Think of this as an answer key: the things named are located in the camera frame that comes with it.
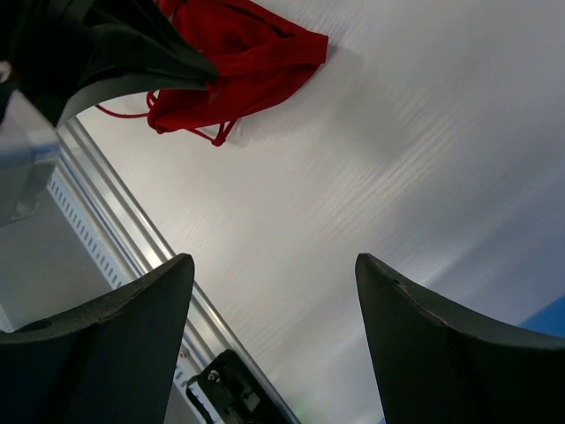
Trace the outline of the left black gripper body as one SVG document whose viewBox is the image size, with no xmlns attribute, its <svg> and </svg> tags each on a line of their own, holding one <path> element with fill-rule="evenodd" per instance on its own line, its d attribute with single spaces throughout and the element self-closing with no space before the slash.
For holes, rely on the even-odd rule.
<svg viewBox="0 0 565 424">
<path fill-rule="evenodd" d="M 18 90 L 51 123 L 102 101 L 94 80 L 99 37 L 87 15 L 99 1 L 1 2 L 1 104 Z"/>
</svg>

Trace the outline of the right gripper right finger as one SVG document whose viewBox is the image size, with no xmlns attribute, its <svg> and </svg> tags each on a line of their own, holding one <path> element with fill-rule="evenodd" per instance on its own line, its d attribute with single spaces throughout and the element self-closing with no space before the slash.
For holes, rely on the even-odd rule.
<svg viewBox="0 0 565 424">
<path fill-rule="evenodd" d="M 562 423 L 564 340 L 497 321 L 360 254 L 355 276 L 387 423 Z"/>
</svg>

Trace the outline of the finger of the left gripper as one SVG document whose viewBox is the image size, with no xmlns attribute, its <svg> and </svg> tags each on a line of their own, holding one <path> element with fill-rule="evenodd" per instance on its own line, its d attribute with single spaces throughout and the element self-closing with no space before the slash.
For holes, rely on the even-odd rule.
<svg viewBox="0 0 565 424">
<path fill-rule="evenodd" d="M 218 72 L 153 1 L 55 1 L 70 23 L 63 38 L 70 73 L 55 125 L 120 96 L 162 89 L 203 90 Z"/>
</svg>

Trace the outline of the red bra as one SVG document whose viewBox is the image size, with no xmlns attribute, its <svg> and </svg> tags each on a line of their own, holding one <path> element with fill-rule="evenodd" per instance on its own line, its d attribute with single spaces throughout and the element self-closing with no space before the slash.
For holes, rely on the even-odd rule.
<svg viewBox="0 0 565 424">
<path fill-rule="evenodd" d="M 147 124 L 220 147 L 237 121 L 292 97 L 325 64 L 328 36 L 252 1 L 159 1 L 179 35 L 218 72 L 205 90 L 147 93 Z"/>
</svg>

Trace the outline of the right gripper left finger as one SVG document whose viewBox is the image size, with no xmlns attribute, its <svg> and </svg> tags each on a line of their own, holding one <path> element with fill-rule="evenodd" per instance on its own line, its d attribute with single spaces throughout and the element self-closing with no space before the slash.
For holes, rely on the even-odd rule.
<svg viewBox="0 0 565 424">
<path fill-rule="evenodd" d="M 3 423 L 162 423 L 192 297 L 179 254 L 96 299 L 1 335 Z"/>
</svg>

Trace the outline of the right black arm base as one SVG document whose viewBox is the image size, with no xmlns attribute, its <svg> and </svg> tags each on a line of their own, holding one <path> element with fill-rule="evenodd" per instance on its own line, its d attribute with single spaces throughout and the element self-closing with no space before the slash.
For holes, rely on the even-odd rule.
<svg viewBox="0 0 565 424">
<path fill-rule="evenodd" d="M 185 395 L 206 423 L 291 424 L 296 420 L 275 403 L 239 358 L 226 350 L 188 380 Z"/>
</svg>

